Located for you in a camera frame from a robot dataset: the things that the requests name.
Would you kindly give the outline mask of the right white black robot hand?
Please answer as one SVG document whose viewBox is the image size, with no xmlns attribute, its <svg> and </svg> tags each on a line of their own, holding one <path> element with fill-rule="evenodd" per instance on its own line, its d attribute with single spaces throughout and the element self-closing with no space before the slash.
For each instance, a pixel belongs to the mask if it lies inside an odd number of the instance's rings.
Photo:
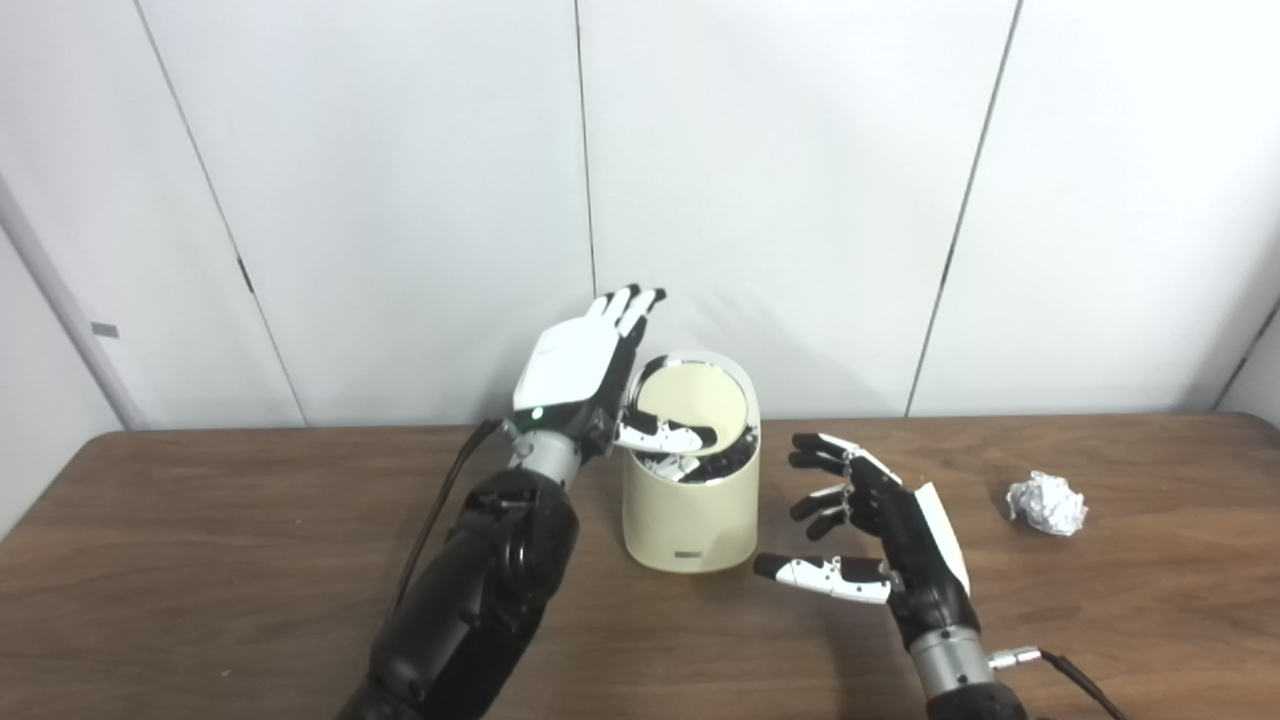
<svg viewBox="0 0 1280 720">
<path fill-rule="evenodd" d="M 759 552 L 756 575 L 836 600 L 883 605 L 905 648 L 931 633 L 979 633 L 970 582 L 955 530 L 936 488 L 906 487 L 879 459 L 851 441 L 824 433 L 796 433 L 788 464 L 837 477 L 791 509 L 819 541 L 851 527 L 879 541 L 879 559 L 783 556 Z"/>
</svg>

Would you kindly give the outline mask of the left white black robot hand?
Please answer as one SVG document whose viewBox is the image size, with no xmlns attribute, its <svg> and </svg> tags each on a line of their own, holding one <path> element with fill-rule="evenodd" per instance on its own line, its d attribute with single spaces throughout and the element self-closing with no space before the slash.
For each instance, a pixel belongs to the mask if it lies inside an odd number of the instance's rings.
<svg viewBox="0 0 1280 720">
<path fill-rule="evenodd" d="M 541 332 L 515 387 L 515 428 L 558 434 L 584 461 L 617 445 L 648 454 L 716 447 L 714 428 L 643 411 L 628 397 L 648 318 L 664 299 L 663 288 L 627 284 Z"/>
</svg>

